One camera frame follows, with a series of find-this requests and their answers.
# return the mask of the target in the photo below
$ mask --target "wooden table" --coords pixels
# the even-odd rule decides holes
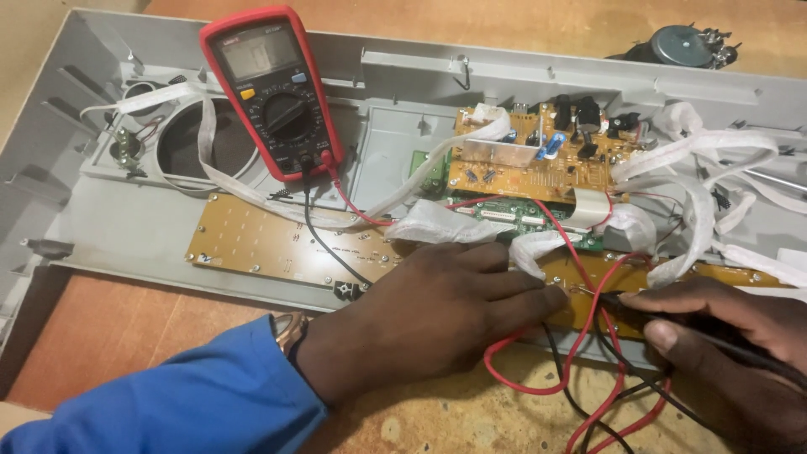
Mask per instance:
[[[267,3],[273,2],[153,0],[145,13],[217,19]],[[696,21],[702,27],[734,32],[732,44],[743,41],[740,59],[724,70],[807,77],[807,2],[668,0],[649,6],[640,0],[291,0],[289,4],[310,30],[588,57],[622,53],[659,27]],[[8,400],[53,410],[67,397],[159,364],[265,312],[265,307],[249,301],[77,273]],[[557,382],[550,356],[531,347],[512,347],[495,364],[526,385]],[[572,374],[572,394],[590,411],[608,394],[615,375],[612,368],[582,360]],[[630,377],[628,383],[637,379]],[[687,385],[676,384],[675,391],[688,396],[688,403],[697,403],[702,391]],[[643,394],[605,420],[623,427],[647,412],[655,400],[656,396]],[[518,394],[498,385],[480,367],[470,374],[364,396],[339,409],[303,451],[555,453],[563,452],[580,422],[561,394]],[[656,424],[628,441],[645,454],[727,452],[716,437],[670,406]]]

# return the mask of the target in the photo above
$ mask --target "blue jacket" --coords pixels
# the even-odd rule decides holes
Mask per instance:
[[[327,414],[267,316],[62,403],[0,452],[294,452]]]

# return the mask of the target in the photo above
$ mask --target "gold watch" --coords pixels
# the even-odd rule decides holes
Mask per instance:
[[[288,357],[291,348],[305,335],[308,319],[302,312],[284,313],[278,317],[269,315],[269,326],[280,350]]]

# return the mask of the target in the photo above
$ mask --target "multimeter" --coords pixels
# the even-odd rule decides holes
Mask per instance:
[[[288,6],[244,11],[209,23],[199,33],[207,62],[279,181],[338,165],[343,152],[328,112],[320,73],[299,16]]]

